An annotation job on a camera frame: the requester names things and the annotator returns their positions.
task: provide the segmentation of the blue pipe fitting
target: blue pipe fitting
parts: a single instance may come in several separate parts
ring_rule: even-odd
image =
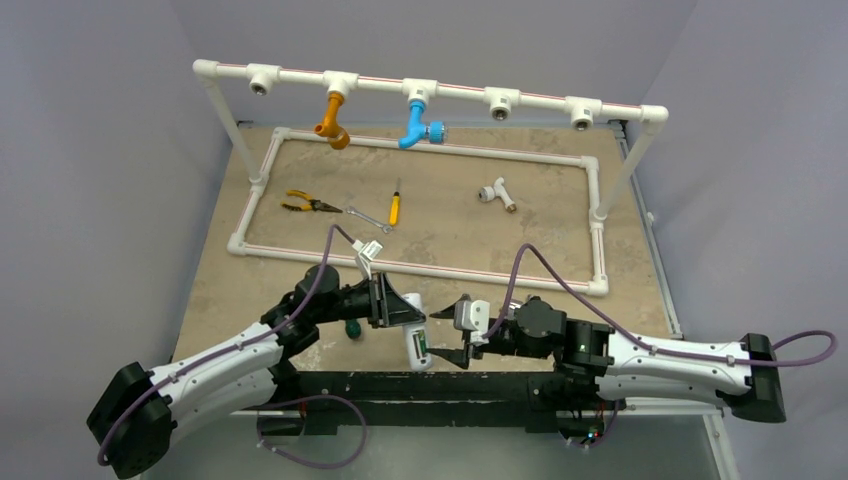
[[[406,136],[398,140],[400,148],[409,148],[420,140],[428,139],[430,143],[444,143],[447,137],[447,128],[443,122],[431,122],[425,125],[421,122],[421,116],[427,110],[427,105],[421,100],[409,102],[409,123],[406,124]]]

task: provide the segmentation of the screwdriver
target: screwdriver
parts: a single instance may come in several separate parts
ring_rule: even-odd
[[[400,177],[398,177],[398,183],[395,187],[395,194],[392,196],[392,209],[389,212],[389,225],[395,226],[397,225],[397,216],[398,211],[400,210]]]

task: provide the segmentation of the metal wrench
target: metal wrench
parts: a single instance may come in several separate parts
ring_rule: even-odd
[[[368,223],[373,223],[374,225],[380,227],[380,230],[382,230],[383,233],[389,233],[389,232],[392,231],[392,227],[390,225],[386,225],[385,223],[378,222],[377,220],[374,220],[373,218],[369,217],[368,215],[365,215],[364,213],[360,212],[359,210],[357,210],[353,207],[347,207],[345,209],[345,211],[347,213],[355,216],[355,217],[359,217],[359,218],[365,220]]]

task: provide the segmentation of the yellow screwdriver handle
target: yellow screwdriver handle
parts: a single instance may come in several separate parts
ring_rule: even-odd
[[[398,211],[400,210],[400,193],[395,192],[392,197],[392,210],[389,212],[389,225],[397,225]]]

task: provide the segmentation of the orange faucet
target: orange faucet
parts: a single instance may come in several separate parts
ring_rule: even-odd
[[[330,93],[324,120],[321,120],[321,123],[315,125],[313,129],[316,135],[326,138],[327,143],[336,150],[341,150],[350,143],[350,135],[336,121],[336,115],[342,105],[344,105],[344,96],[338,92]]]

